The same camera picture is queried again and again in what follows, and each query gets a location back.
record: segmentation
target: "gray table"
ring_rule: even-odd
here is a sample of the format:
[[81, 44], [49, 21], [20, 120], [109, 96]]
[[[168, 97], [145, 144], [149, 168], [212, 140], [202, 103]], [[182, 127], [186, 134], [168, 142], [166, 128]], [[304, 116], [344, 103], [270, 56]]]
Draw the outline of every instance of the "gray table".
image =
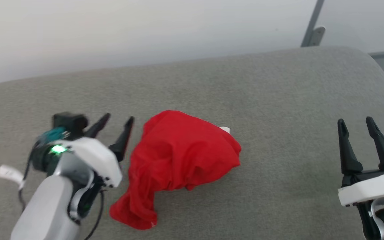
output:
[[[358, 159], [377, 168], [365, 117], [384, 133], [384, 73], [367, 54], [311, 47], [173, 64], [94, 70], [0, 84], [0, 165], [24, 169], [35, 137], [61, 111], [112, 119], [99, 139], [112, 143], [128, 116], [137, 118], [122, 162], [140, 140], [143, 123], [177, 109], [231, 128], [242, 145], [241, 166], [193, 191], [160, 192], [158, 225], [138, 231], [113, 221], [111, 203], [126, 181], [106, 194], [92, 239], [362, 239], [355, 208], [340, 206], [336, 122], [344, 118]], [[32, 171], [29, 199], [44, 173]], [[97, 208], [84, 222], [94, 224]], [[0, 240], [20, 215], [17, 187], [0, 179]]]

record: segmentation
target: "white wall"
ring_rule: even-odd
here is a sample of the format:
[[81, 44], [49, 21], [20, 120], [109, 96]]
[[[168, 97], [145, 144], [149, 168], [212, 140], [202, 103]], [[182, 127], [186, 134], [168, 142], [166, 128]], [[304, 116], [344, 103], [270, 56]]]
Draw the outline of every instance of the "white wall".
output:
[[0, 82], [299, 47], [316, 0], [0, 0]]
[[384, 52], [384, 0], [325, 0], [316, 26], [326, 27], [321, 46]]

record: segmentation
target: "red cloth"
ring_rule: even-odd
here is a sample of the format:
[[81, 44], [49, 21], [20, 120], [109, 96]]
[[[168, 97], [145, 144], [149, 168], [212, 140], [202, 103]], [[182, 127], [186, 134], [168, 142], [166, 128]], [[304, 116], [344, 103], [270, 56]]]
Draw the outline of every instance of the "red cloth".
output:
[[110, 208], [133, 228], [157, 224], [154, 193], [215, 181], [239, 166], [241, 146], [226, 131], [180, 111], [163, 111], [143, 127], [131, 155], [127, 192]]

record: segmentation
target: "black cable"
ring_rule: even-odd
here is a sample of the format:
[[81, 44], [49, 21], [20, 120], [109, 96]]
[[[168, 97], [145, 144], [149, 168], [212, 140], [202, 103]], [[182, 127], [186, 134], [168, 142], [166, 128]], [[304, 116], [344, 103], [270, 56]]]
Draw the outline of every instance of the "black cable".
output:
[[100, 211], [99, 215], [97, 216], [96, 223], [94, 224], [93, 229], [91, 229], [90, 234], [84, 240], [90, 239], [90, 237], [93, 235], [94, 231], [97, 229], [97, 226], [99, 226], [100, 219], [102, 218], [102, 213], [103, 213], [103, 202], [105, 200], [105, 197], [103, 196], [103, 190], [100, 190]]
[[[28, 162], [26, 163], [25, 174], [23, 175], [23, 181], [25, 181], [26, 177], [28, 176], [29, 168], [30, 168], [31, 161], [32, 161], [33, 149], [35, 149], [38, 146], [38, 144], [39, 144], [39, 141], [33, 145], [32, 151], [29, 153]], [[22, 188], [19, 189], [18, 197], [19, 197], [20, 204], [22, 205], [22, 213], [23, 213], [23, 211], [25, 211], [25, 208], [26, 208], [26, 202], [22, 196], [22, 189], [23, 189], [23, 186], [22, 186]]]

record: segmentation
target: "green light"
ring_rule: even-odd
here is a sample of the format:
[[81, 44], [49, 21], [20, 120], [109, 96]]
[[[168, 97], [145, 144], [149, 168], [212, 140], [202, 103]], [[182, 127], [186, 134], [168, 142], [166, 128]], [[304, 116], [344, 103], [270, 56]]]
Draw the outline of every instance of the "green light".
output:
[[64, 148], [63, 146], [60, 146], [60, 145], [55, 145], [54, 147], [51, 148], [51, 151], [55, 154], [62, 153], [66, 150], [67, 150], [66, 148]]

